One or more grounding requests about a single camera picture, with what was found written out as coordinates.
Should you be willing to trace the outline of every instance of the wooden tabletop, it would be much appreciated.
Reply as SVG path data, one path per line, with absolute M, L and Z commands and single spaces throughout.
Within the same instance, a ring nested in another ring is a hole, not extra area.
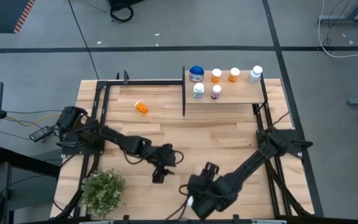
M 279 79 L 265 79 L 265 84 L 272 119 L 276 121 L 288 111 L 281 82 Z M 92 109 L 95 86 L 95 80 L 82 81 L 78 93 L 76 105 L 88 112 Z M 149 108 L 147 114 L 141 115 L 134 109 L 138 100 Z M 138 220 L 165 219 L 184 202 L 185 196 L 178 193 L 178 188 L 188 182 L 191 174 L 199 175 L 207 162 L 220 166 L 219 175 L 232 172 L 257 148 L 257 123 L 251 105 L 187 105 L 183 117 L 180 85 L 112 86 L 106 124 L 122 134 L 149 138 L 154 146 L 171 143 L 175 150 L 185 155 L 181 164 L 170 168 L 175 175 L 166 176 L 163 184 L 153 184 L 152 165 L 146 162 L 134 166 L 128 164 L 122 151 L 107 142 L 99 167 L 119 171 L 127 182 L 127 189 L 122 193 L 125 205 L 106 217 L 110 220 L 122 220 L 123 215 Z M 291 129 L 290 118 L 286 116 L 276 127 Z M 82 161 L 83 156 L 77 155 L 62 167 L 55 194 L 55 201 L 61 207 L 77 190 Z M 282 157 L 282 166 L 288 189 L 307 211 L 313 213 L 301 161 L 286 154 Z M 278 187 L 276 190 L 283 213 L 281 193 Z M 58 213 L 58 208 L 53 206 L 51 217 Z M 273 218 L 264 166 L 244 182 L 236 202 L 223 212 L 213 212 L 208 218 L 231 219 L 233 214 L 239 214 L 240 218 Z M 190 207 L 183 218 L 197 219 Z

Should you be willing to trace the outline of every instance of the blue bottle cap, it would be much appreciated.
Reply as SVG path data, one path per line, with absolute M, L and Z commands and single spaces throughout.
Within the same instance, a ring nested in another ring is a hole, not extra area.
M 195 75 L 204 75 L 204 69 L 198 65 L 195 65 L 190 69 L 190 73 Z

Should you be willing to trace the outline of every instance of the green plant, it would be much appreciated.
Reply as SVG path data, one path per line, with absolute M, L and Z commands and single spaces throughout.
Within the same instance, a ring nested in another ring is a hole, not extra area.
M 113 170 L 96 170 L 81 186 L 81 204 L 87 207 L 90 215 L 106 217 L 118 205 L 123 204 L 121 192 L 125 189 L 125 179 Z

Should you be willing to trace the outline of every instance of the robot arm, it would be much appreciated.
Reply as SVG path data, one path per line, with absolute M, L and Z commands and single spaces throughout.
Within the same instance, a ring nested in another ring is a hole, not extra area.
M 165 169 L 165 166 L 176 166 L 176 151 L 172 149 L 171 144 L 152 146 L 152 141 L 147 138 L 125 136 L 108 126 L 101 125 L 97 119 L 90 118 L 82 108 L 67 106 L 60 115 L 56 126 L 61 140 L 57 144 L 61 147 L 76 147 L 79 144 L 84 144 L 92 148 L 101 141 L 107 140 L 118 145 L 125 157 L 129 155 L 153 164 L 155 166 L 153 183 L 162 183 L 167 174 L 173 174 Z
M 274 127 L 259 134 L 263 135 L 259 149 L 234 172 L 214 181 L 219 167 L 207 163 L 201 175 L 190 176 L 187 189 L 189 195 L 194 199 L 191 208 L 201 220 L 207 218 L 214 210 L 221 212 L 227 209 L 237 200 L 242 184 L 251 174 L 273 156 L 282 156 L 287 152 L 288 143 Z

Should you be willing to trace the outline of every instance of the orange pill bottle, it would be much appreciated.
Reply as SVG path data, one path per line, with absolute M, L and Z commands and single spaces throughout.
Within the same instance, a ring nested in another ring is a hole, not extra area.
M 240 75 L 240 70 L 238 68 L 230 69 L 229 81 L 235 82 L 239 75 Z
M 222 75 L 222 71 L 220 69 L 215 68 L 214 70 L 212 70 L 212 82 L 217 83 L 221 75 Z
M 141 112 L 142 114 L 146 114 L 147 111 L 149 110 L 149 109 L 147 109 L 147 107 L 146 107 L 143 103 L 141 103 L 140 101 L 138 101 L 138 102 L 135 103 L 135 108 L 136 108 L 139 112 Z

